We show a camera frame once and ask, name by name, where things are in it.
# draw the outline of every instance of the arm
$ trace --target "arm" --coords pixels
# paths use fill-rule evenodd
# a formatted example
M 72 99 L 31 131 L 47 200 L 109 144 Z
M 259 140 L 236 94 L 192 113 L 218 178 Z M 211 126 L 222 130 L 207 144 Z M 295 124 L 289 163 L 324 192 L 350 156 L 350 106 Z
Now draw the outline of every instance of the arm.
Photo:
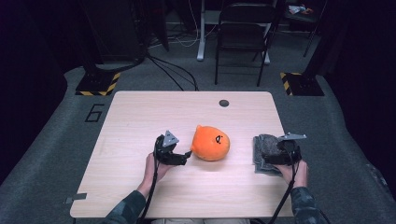
M 136 223 L 140 213 L 146 205 L 146 199 L 149 196 L 149 191 L 152 185 L 152 178 L 154 176 L 154 157 L 152 153 L 148 154 L 146 158 L 146 169 L 142 183 L 119 202 L 113 210 L 106 216 L 103 224 L 116 224 L 116 223 Z M 161 164 L 158 167 L 157 182 L 160 181 L 166 172 L 174 166 Z
M 289 184 L 292 178 L 292 167 L 286 165 L 275 165 L 282 173 L 283 178 Z M 291 207 L 296 223 L 322 223 L 320 210 L 315 198 L 309 192 L 308 186 L 308 165 L 305 161 L 298 164 L 297 174 L 294 178 L 293 189 L 291 190 Z

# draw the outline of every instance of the orange plush toy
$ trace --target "orange plush toy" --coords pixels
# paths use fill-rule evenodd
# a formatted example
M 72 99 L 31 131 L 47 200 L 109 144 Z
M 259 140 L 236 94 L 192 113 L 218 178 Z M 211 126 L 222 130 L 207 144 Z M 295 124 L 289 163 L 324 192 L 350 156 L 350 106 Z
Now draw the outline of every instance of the orange plush toy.
M 223 159 L 230 150 L 230 138 L 221 130 L 198 125 L 192 139 L 191 151 L 205 161 Z

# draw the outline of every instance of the stand base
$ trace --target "stand base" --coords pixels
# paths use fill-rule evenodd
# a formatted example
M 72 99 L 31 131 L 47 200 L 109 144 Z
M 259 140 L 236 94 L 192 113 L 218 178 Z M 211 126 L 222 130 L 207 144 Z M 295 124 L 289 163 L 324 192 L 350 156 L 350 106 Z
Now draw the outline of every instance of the stand base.
M 301 83 L 301 73 L 281 73 L 286 94 L 289 96 L 324 96 L 316 79 L 312 79 L 309 85 Z
M 120 73 L 103 73 L 93 78 L 85 76 L 76 87 L 76 95 L 109 95 L 116 87 Z

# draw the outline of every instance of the gray carpet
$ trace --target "gray carpet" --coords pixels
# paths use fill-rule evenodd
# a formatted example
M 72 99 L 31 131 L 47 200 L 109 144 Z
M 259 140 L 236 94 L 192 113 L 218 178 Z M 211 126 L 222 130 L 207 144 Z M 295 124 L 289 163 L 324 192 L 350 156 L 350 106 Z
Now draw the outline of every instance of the gray carpet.
M 264 67 L 262 84 L 256 87 L 252 75 L 220 74 L 214 85 L 215 41 L 206 42 L 205 60 L 196 61 L 198 43 L 183 47 L 172 43 L 149 49 L 152 56 L 177 64 L 191 72 L 200 91 L 269 91 L 273 94 L 285 133 L 305 133 L 299 141 L 310 166 L 310 185 L 318 204 L 332 223 L 394 223 L 395 202 L 371 175 L 358 145 L 346 130 L 343 114 L 323 77 L 318 83 L 325 96 L 288 96 L 281 72 L 303 72 L 318 43 L 303 58 L 307 39 L 302 35 L 278 33 L 270 49 L 271 64 Z M 193 86 L 172 73 L 185 91 Z M 0 223 L 72 223 L 71 204 L 90 159 L 97 136 L 110 107 L 109 96 L 77 96 L 75 88 L 84 75 L 82 68 L 65 74 L 68 90 L 53 116 L 0 187 Z M 122 72 L 114 91 L 180 91 L 163 70 L 150 60 Z M 99 122 L 84 122 L 94 104 L 103 114 Z M 98 219 L 77 219 L 77 223 L 96 223 Z M 280 217 L 276 223 L 292 223 Z

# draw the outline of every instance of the wooden table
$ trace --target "wooden table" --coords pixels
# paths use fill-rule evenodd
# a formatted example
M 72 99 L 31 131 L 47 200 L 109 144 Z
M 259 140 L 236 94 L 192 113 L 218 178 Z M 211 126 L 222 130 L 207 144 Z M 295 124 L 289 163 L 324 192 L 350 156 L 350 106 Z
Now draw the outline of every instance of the wooden table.
M 230 152 L 221 161 L 192 155 L 171 169 L 157 184 L 147 217 L 271 217 L 287 184 L 254 173 L 253 137 L 284 132 L 272 95 L 263 91 L 117 92 L 78 189 L 87 197 L 73 202 L 70 215 L 105 217 L 141 182 L 156 138 L 169 130 L 179 139 L 174 153 L 184 154 L 198 124 L 228 134 Z M 279 215 L 292 216 L 290 199 Z

